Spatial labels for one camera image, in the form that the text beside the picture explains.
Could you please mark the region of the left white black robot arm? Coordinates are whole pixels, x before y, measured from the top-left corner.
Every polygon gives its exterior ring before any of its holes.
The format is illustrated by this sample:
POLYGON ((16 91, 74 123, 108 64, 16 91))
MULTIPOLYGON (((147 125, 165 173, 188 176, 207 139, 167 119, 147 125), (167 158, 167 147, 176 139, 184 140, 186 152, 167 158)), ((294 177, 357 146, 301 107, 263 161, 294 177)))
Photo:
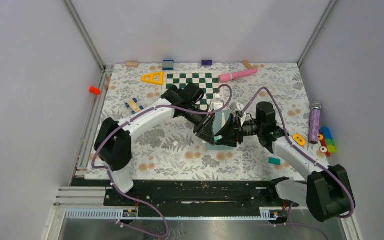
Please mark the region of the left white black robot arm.
POLYGON ((194 126, 193 132, 203 141, 214 144, 214 111, 204 111, 196 102, 204 94, 196 84, 184 89, 172 85, 151 106, 122 120, 109 117, 101 124, 96 138, 95 155, 104 162, 104 169, 118 190, 116 199, 124 206, 132 204, 134 182, 127 165, 133 157, 134 141, 151 128, 174 118, 182 117, 194 126))

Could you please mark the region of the grey-blue envelope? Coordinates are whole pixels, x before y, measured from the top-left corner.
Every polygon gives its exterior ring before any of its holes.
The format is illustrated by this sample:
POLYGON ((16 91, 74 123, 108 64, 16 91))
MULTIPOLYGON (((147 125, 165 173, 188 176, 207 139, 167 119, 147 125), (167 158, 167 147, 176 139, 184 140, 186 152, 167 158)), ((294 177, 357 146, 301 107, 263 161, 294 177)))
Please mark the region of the grey-blue envelope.
MULTIPOLYGON (((222 110, 215 114, 215 120, 213 123, 213 132, 214 132, 215 138, 219 136, 218 132, 225 126, 225 124, 229 120, 230 114, 231 114, 230 110, 222 110)), ((236 148, 236 147, 224 146, 224 145, 211 145, 209 143, 206 143, 205 146, 207 151, 230 151, 236 148)))

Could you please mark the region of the small green white peg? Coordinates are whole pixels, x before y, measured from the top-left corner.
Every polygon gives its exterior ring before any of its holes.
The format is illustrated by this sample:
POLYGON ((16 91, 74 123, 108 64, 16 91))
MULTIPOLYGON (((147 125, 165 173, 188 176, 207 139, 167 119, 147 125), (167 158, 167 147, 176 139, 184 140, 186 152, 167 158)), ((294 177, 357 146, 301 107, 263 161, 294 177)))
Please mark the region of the small green white peg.
POLYGON ((214 139, 215 139, 216 141, 218 141, 218 140, 221 139, 221 138, 222 138, 221 135, 217 135, 217 136, 214 137, 214 139))

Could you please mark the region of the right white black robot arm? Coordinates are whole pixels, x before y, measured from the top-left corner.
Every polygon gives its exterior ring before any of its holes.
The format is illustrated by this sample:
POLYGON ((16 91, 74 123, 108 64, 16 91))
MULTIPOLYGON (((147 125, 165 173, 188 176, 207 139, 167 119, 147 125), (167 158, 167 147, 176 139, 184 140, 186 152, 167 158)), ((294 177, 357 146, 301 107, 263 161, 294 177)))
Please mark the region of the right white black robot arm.
POLYGON ((346 169, 337 165, 325 165, 294 142, 277 124, 276 111, 270 102, 259 102, 256 117, 241 123, 234 114, 215 134, 218 146, 237 147, 245 137, 256 136, 258 142, 270 153, 283 159, 298 172, 305 183, 288 177, 274 180, 274 188, 267 191, 267 201, 279 206, 284 201, 308 208, 319 222, 345 217, 356 207, 346 169))

